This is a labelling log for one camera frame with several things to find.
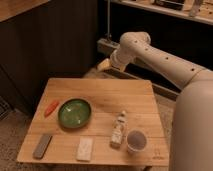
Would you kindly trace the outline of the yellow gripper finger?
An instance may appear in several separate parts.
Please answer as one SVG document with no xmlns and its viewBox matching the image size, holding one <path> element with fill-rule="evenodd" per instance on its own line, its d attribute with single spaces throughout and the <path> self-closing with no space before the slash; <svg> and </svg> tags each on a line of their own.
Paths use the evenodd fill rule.
<svg viewBox="0 0 213 171">
<path fill-rule="evenodd" d="M 97 66 L 98 71 L 104 71 L 111 67 L 110 59 L 106 58 L 102 62 L 100 62 Z"/>
</svg>

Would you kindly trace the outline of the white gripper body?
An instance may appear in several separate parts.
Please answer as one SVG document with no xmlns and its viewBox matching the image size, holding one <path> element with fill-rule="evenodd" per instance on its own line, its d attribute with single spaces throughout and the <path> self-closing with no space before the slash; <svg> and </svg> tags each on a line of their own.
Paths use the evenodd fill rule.
<svg viewBox="0 0 213 171">
<path fill-rule="evenodd" d="M 112 67 L 124 71 L 126 66 L 130 63 L 130 56 L 123 50 L 114 50 L 110 55 L 110 63 Z"/>
</svg>

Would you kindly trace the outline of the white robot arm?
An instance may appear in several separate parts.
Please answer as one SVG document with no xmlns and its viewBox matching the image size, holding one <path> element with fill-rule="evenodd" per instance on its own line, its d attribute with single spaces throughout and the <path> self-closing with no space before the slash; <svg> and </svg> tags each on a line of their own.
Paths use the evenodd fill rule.
<svg viewBox="0 0 213 171">
<path fill-rule="evenodd" d="M 169 171 L 213 171 L 213 71 L 151 45 L 146 32 L 126 32 L 99 65 L 120 71 L 139 58 L 175 85 Z"/>
</svg>

